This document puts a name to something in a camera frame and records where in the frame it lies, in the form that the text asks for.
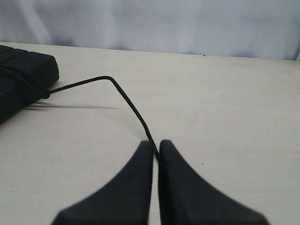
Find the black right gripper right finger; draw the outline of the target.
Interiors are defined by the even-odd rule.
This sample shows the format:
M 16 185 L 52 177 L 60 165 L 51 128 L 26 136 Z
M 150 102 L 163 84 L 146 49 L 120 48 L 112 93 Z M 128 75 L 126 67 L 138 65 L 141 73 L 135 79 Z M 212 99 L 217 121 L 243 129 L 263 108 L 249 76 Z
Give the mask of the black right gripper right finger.
M 267 225 L 267 218 L 202 178 L 170 140 L 159 147 L 158 196 L 163 225 Z

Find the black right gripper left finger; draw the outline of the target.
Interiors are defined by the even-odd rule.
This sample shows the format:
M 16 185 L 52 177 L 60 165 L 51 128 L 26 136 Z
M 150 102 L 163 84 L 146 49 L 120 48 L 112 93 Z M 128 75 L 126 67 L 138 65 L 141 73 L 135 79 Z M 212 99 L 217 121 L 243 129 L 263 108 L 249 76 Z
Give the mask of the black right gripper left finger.
M 121 171 L 97 192 L 61 210 L 54 225 L 146 225 L 152 191 L 153 152 L 141 141 Z

